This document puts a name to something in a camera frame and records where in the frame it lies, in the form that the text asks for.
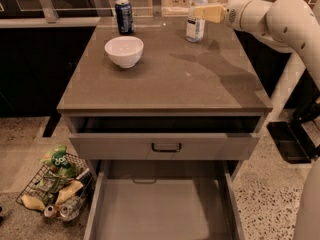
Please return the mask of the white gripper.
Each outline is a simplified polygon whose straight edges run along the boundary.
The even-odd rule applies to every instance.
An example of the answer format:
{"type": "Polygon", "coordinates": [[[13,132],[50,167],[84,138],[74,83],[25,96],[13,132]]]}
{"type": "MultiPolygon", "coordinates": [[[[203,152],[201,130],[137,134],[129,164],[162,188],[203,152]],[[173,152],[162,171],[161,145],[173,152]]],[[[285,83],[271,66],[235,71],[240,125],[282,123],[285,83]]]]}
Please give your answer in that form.
{"type": "Polygon", "coordinates": [[[205,5],[193,9],[195,18],[224,23],[237,31],[255,31],[263,24],[267,3],[262,0],[228,0],[222,5],[205,5]]]}

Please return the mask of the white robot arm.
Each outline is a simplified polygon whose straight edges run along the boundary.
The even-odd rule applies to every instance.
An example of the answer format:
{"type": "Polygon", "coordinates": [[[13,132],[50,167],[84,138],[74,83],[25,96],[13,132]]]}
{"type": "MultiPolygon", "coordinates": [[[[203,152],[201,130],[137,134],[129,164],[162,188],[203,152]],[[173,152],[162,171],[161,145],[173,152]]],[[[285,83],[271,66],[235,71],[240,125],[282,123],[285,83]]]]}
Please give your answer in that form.
{"type": "MultiPolygon", "coordinates": [[[[304,0],[229,0],[196,6],[192,16],[250,33],[279,52],[296,52],[320,88],[320,24],[304,0]]],[[[320,240],[320,160],[306,178],[293,240],[320,240]]]]}

